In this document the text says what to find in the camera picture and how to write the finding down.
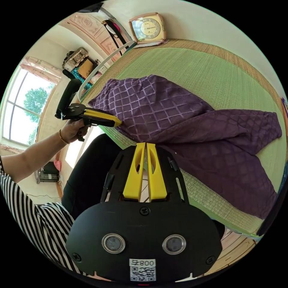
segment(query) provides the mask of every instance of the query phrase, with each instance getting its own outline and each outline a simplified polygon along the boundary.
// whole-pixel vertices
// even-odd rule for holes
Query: sticker
[[[156,281],[155,259],[129,259],[131,281]]]

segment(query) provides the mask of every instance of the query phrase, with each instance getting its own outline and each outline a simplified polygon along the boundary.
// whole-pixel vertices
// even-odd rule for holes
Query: striped shirt
[[[65,248],[74,220],[62,204],[35,205],[5,173],[1,156],[0,188],[14,220],[32,244],[57,264],[79,274],[87,275],[75,266]]]

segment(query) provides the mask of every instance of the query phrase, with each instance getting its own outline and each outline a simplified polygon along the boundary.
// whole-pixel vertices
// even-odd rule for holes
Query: hand
[[[68,143],[72,143],[78,139],[79,136],[85,136],[90,126],[84,126],[83,119],[79,121],[68,120],[61,129],[61,137]]]

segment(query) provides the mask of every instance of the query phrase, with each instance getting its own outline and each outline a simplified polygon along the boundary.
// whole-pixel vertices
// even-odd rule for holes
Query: qr code
[[[156,267],[130,267],[131,281],[156,281]]]

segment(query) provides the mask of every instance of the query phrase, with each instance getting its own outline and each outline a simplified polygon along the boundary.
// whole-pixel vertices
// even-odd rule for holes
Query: wooden floor
[[[256,245],[254,240],[234,232],[224,237],[221,242],[222,253],[211,269],[204,275],[212,274],[235,263],[248,254]]]

